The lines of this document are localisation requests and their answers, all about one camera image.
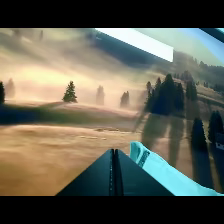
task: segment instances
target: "white rectangle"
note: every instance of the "white rectangle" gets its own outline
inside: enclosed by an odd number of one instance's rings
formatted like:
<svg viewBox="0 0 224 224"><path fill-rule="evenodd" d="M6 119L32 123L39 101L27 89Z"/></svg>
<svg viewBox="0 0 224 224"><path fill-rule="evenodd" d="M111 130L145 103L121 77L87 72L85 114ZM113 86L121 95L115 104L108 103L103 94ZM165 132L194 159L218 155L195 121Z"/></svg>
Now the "white rectangle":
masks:
<svg viewBox="0 0 224 224"><path fill-rule="evenodd" d="M137 47L150 54L173 62L173 47L146 36L132 28L95 28L111 37Z"/></svg>

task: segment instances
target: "screen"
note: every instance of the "screen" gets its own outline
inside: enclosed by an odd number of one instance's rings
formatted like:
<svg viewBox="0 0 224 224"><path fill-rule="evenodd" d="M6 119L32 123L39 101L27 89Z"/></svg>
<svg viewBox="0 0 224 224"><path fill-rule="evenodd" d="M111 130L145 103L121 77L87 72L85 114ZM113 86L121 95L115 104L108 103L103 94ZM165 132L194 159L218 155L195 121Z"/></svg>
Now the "screen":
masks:
<svg viewBox="0 0 224 224"><path fill-rule="evenodd" d="M224 193L224 44L199 28L1 28L0 195L56 195L139 141Z"/></svg>

